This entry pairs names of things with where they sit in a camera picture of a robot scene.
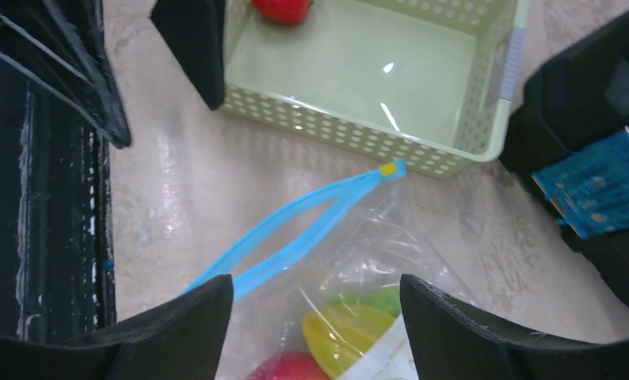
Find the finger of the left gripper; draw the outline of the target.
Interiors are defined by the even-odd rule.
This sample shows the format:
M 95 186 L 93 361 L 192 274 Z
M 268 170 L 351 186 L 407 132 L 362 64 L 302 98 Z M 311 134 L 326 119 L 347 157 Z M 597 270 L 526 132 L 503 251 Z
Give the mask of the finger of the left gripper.
M 70 105 L 116 148 L 131 145 L 100 1 L 0 0 L 0 59 Z
M 208 108 L 225 100 L 225 0 L 158 0 L 151 21 Z

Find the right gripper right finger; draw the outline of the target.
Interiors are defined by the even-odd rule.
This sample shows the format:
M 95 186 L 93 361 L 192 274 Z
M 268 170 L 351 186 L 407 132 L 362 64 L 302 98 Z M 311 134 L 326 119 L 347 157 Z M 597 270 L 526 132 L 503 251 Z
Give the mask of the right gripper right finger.
M 420 379 L 629 379 L 629 338 L 591 344 L 530 329 L 415 275 L 400 282 Z

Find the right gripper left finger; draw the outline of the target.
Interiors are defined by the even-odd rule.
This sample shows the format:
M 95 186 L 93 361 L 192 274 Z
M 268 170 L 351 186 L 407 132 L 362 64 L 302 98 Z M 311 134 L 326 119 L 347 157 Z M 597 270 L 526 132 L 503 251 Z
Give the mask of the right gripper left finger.
M 0 379 L 213 379 L 233 297 L 231 275 L 218 275 L 65 344 L 0 334 Z

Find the red fake apple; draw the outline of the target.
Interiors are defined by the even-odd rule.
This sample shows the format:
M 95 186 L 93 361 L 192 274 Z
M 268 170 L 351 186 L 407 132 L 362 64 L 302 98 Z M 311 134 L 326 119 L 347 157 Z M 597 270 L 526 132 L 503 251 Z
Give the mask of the red fake apple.
M 289 25 L 304 21 L 314 3 L 311 0 L 251 0 L 250 2 L 263 17 Z

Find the clear zip bag blue seal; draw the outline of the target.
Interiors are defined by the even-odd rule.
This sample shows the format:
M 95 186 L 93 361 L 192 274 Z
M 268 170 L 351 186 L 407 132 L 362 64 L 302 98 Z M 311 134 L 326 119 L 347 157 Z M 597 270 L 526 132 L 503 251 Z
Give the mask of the clear zip bag blue seal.
M 303 317 L 333 305 L 327 300 L 335 295 L 400 286 L 404 274 L 475 304 L 467 285 L 417 232 L 405 176 L 404 161 L 394 159 L 300 196 L 258 223 L 196 278 L 196 285 L 222 274 L 233 278 L 218 379 L 246 379 L 282 352 L 310 354 Z M 401 312 L 362 358 L 334 379 L 416 377 Z

